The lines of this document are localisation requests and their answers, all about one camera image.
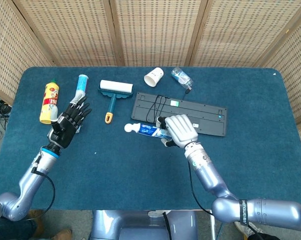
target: brown shoe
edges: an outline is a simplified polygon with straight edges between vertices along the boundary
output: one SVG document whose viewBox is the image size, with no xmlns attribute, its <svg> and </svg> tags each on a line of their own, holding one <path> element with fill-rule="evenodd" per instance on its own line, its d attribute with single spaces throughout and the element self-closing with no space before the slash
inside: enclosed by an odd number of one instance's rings
<svg viewBox="0 0 301 240">
<path fill-rule="evenodd" d="M 73 234 L 70 229 L 63 229 L 57 233 L 51 240 L 72 240 Z"/>
<path fill-rule="evenodd" d="M 28 214 L 27 214 L 27 218 L 28 219 L 32 219 L 35 218 L 34 221 L 37 224 L 37 228 L 36 231 L 33 234 L 33 238 L 39 238 L 42 236 L 43 232 L 44 232 L 44 224 L 43 221 L 40 217 L 38 217 L 39 215 L 41 215 L 44 211 L 43 210 L 29 210 Z"/>
</svg>

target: white paper cup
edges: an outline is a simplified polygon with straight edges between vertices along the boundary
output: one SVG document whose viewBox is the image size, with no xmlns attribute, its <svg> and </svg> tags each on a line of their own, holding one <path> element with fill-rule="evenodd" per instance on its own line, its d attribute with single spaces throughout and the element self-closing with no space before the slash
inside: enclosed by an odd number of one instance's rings
<svg viewBox="0 0 301 240">
<path fill-rule="evenodd" d="M 163 75 L 163 70 L 160 67 L 156 67 L 153 71 L 144 76 L 144 81 L 148 86 L 155 87 Z"/>
</svg>

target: yellow bottle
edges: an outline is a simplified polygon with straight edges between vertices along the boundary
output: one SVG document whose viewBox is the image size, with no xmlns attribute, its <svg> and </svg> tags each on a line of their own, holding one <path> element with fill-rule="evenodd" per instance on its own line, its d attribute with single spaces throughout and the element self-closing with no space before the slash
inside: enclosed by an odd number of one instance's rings
<svg viewBox="0 0 301 240">
<path fill-rule="evenodd" d="M 51 112 L 52 107 L 57 105 L 57 99 L 59 97 L 60 87 L 56 84 L 56 80 L 53 79 L 50 83 L 46 84 L 44 99 L 42 101 L 39 121 L 43 124 L 51 124 Z"/>
</svg>

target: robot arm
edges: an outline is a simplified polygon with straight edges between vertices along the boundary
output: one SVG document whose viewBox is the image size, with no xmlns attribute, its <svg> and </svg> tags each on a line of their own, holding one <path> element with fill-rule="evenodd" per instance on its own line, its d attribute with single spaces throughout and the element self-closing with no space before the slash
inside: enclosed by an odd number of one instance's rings
<svg viewBox="0 0 301 240">
<path fill-rule="evenodd" d="M 238 200 L 228 190 L 203 146 L 196 142 L 198 135 L 188 117 L 177 115 L 164 121 L 175 144 L 185 149 L 185 157 L 205 190 L 217 197 L 212 204 L 212 213 L 219 221 L 244 224 L 250 221 L 301 231 L 299 203 L 271 199 Z"/>
<path fill-rule="evenodd" d="M 60 149 L 68 147 L 76 130 L 92 111 L 91 109 L 85 111 L 89 104 L 82 105 L 82 103 L 86 99 L 87 97 L 83 97 L 76 104 L 70 103 L 67 110 L 58 118 L 57 116 L 55 119 L 52 118 L 52 129 L 47 135 L 49 144 L 41 147 L 26 173 L 20 179 L 19 196 L 12 192 L 5 192 L 0 195 L 0 217 L 18 221 L 27 215 L 45 175 L 49 173 L 59 158 Z"/>
</svg>

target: blue felt surface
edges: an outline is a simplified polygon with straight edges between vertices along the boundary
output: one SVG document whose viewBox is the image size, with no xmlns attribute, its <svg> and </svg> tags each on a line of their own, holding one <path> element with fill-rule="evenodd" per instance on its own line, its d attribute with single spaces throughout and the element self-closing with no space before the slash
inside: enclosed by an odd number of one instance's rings
<svg viewBox="0 0 301 240">
<path fill-rule="evenodd" d="M 49 173 L 56 185 L 55 209 L 198 209 L 193 200 L 187 160 L 180 148 L 158 139 L 124 132 L 139 92 L 181 99 L 185 90 L 163 67 L 154 88 L 144 83 L 152 67 L 32 67 L 23 74 L 0 152 L 0 193 L 19 192 L 18 181 L 50 127 L 39 122 L 45 84 L 60 86 L 59 112 L 74 97 L 79 74 L 89 77 L 93 112 L 80 134 Z M 187 101 L 226 107 L 225 137 L 200 135 L 229 189 L 242 199 L 257 197 L 301 203 L 301 141 L 279 72 L 266 68 L 183 67 L 195 82 Z M 134 96 L 118 99 L 113 122 L 104 123 L 110 98 L 98 92 L 100 80 L 134 84 Z M 194 177 L 205 208 L 215 199 Z M 52 196 L 45 182 L 33 208 L 46 208 Z"/>
</svg>

